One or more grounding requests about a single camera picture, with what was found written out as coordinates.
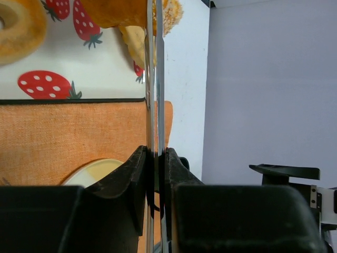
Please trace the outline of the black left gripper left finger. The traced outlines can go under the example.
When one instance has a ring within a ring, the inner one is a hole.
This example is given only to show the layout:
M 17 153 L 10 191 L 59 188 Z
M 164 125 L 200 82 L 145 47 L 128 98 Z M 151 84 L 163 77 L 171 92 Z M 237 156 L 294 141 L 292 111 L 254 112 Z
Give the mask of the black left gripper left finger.
M 1 187 L 1 252 L 137 252 L 144 146 L 97 183 Z

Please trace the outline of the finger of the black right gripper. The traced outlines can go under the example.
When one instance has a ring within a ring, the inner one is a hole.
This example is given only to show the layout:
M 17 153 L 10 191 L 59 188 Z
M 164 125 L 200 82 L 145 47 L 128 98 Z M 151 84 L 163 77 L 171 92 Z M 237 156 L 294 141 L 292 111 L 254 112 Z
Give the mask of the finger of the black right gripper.
M 314 167 L 250 164 L 249 168 L 263 175 L 262 184 L 288 185 L 290 177 L 320 180 L 320 169 Z

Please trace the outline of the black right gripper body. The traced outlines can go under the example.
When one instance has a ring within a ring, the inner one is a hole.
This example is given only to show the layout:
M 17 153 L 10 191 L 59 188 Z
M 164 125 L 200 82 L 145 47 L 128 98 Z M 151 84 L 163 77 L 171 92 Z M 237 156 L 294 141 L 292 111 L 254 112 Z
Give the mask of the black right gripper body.
M 336 230 L 336 187 L 311 185 L 310 208 L 314 212 L 327 252 L 336 252 L 331 238 L 331 231 Z

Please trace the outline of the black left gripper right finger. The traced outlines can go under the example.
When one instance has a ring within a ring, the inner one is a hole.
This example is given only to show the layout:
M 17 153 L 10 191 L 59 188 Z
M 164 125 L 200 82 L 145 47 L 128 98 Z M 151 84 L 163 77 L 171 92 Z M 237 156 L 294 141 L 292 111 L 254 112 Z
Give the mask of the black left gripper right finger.
M 205 185 L 168 148 L 165 191 L 173 252 L 326 252 L 293 187 Z

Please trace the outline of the silver metal tongs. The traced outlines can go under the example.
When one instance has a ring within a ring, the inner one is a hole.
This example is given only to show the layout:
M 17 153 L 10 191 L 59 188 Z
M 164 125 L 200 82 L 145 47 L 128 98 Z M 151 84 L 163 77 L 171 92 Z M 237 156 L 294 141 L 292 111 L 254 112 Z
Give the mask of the silver metal tongs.
M 164 25 L 162 1 L 147 1 L 145 27 L 146 252 L 169 252 L 165 214 Z

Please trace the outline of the large sugared orange bread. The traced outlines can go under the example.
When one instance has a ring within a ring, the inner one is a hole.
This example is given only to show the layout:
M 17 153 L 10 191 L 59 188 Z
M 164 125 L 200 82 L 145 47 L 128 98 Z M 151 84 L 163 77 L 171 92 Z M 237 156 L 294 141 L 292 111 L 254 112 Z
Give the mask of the large sugared orange bread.
M 101 28 L 146 27 L 147 1 L 84 0 L 81 3 L 93 22 Z M 180 22 L 183 9 L 179 1 L 163 1 L 162 6 L 164 35 L 167 35 Z

